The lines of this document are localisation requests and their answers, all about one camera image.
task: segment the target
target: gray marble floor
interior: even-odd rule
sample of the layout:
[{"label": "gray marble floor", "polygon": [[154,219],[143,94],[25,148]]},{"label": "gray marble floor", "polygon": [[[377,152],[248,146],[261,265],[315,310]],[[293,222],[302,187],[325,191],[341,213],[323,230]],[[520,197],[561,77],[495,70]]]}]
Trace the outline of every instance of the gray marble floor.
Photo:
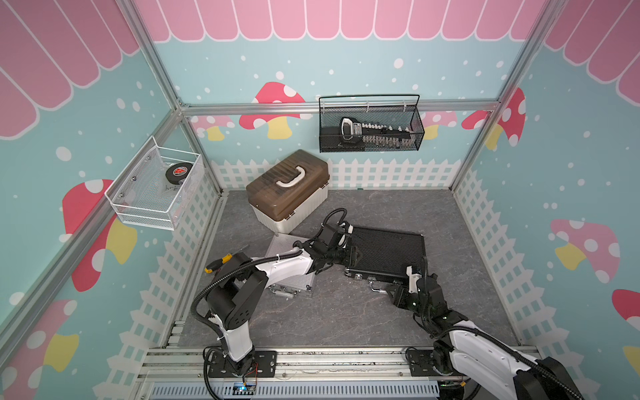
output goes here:
[{"label": "gray marble floor", "polygon": [[[424,234],[429,272],[438,274],[450,308],[473,320],[496,338],[515,345],[497,293],[467,226],[448,190],[329,191],[328,199],[303,221],[292,235],[310,237],[333,209],[348,210],[354,225]],[[229,194],[209,255],[220,258],[244,244],[251,257],[267,251],[273,233],[258,222],[246,192]],[[202,290],[211,278],[199,283]],[[204,314],[206,305],[200,304]],[[343,275],[334,267],[317,276],[314,296],[287,300],[269,291],[262,295],[250,320],[256,347],[270,346],[430,346],[432,340],[412,320],[409,311],[394,307],[368,283]],[[202,347],[215,335],[191,317],[178,345]]]}]

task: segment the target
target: air vent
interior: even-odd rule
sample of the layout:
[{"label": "air vent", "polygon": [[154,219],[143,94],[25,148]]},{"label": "air vent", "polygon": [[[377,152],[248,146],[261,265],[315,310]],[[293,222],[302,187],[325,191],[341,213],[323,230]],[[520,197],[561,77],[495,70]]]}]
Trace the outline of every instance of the air vent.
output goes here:
[{"label": "air vent", "polygon": [[[211,382],[225,399],[397,399],[438,397],[435,381],[260,382],[253,395],[234,394],[233,382]],[[154,384],[150,400],[210,400],[203,382]]]}]

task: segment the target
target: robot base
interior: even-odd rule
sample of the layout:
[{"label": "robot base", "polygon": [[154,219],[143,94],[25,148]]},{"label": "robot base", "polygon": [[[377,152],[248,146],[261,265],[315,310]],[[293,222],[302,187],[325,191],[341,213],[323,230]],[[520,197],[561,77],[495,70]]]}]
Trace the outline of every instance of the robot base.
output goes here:
[{"label": "robot base", "polygon": [[[233,368],[227,358],[219,353],[213,353],[214,358],[209,366],[210,378],[234,378]],[[276,373],[277,351],[256,351],[254,360],[258,364],[258,378],[273,378]],[[253,369],[249,371],[249,378],[253,377]]]}]

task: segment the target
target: white picket fence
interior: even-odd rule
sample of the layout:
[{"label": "white picket fence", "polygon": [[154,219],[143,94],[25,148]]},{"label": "white picket fence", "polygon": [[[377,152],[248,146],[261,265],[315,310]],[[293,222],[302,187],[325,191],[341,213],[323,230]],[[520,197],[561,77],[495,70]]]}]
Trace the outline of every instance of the white picket fence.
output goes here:
[{"label": "white picket fence", "polygon": [[487,200],[488,191],[482,190],[476,174],[467,173],[456,197],[518,338],[560,361],[582,394],[595,400],[600,384],[584,377],[579,367],[584,357],[569,350],[569,331],[554,323],[556,310],[542,301],[544,288],[531,282],[534,271],[522,264],[524,254],[515,251],[516,239],[507,236],[508,226],[500,224],[500,212],[493,211],[493,200]]},{"label": "white picket fence", "polygon": [[[211,162],[216,178],[223,188],[244,189],[251,181],[262,175],[275,164],[263,160],[261,164],[251,160],[248,164],[238,160],[235,164],[225,161],[222,165]],[[437,164],[431,160],[424,164],[422,160],[410,163],[405,160],[398,163],[395,159],[388,164],[383,160],[372,163],[366,160],[359,163],[354,160],[347,163],[341,159],[334,163],[327,160],[331,188],[434,188],[445,189],[451,186],[453,178],[460,168],[460,160],[450,164],[445,160]]]},{"label": "white picket fence", "polygon": [[173,231],[172,240],[164,242],[166,253],[157,258],[159,268],[149,274],[151,286],[140,292],[140,308],[131,311],[131,329],[120,334],[120,353],[107,359],[111,368],[107,380],[93,387],[98,400],[129,398],[147,351],[159,345],[162,332],[171,323],[173,308],[204,236],[215,198],[214,188],[205,178]]}]

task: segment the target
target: hockey puck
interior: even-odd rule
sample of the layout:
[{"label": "hockey puck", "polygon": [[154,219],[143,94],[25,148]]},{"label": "hockey puck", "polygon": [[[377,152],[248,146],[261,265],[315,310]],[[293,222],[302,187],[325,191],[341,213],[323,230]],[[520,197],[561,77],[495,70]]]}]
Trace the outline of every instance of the hockey puck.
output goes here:
[{"label": "hockey puck", "polygon": [[169,167],[164,176],[166,177],[166,180],[169,181],[169,183],[179,185],[186,179],[192,168],[193,164],[191,163],[174,164]]}]

